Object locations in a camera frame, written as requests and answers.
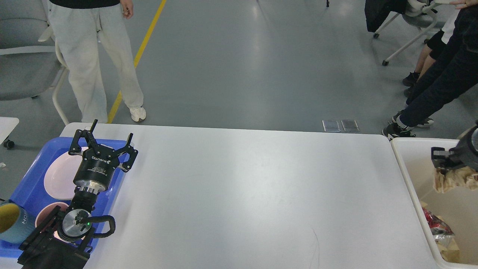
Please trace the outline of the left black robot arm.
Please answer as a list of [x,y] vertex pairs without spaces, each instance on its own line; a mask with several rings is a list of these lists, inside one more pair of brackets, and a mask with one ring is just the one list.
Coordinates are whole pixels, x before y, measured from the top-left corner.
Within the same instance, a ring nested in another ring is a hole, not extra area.
[[22,268],[82,269],[93,249],[90,242],[115,232],[114,217],[97,216],[95,204],[109,190],[116,170],[126,173],[133,167],[138,151],[131,144],[133,133],[118,149],[98,143],[93,135],[96,125],[97,120],[90,129],[76,130],[67,152],[82,158],[73,178],[73,198],[65,211],[55,206],[19,245]]

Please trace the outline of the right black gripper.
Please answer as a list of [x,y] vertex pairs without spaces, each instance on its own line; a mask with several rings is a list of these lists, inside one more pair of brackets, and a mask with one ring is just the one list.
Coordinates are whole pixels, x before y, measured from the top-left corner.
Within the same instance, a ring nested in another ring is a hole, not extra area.
[[478,170],[478,126],[461,134],[458,144],[450,149],[432,147],[431,160],[437,172],[445,175],[452,170],[470,167]]

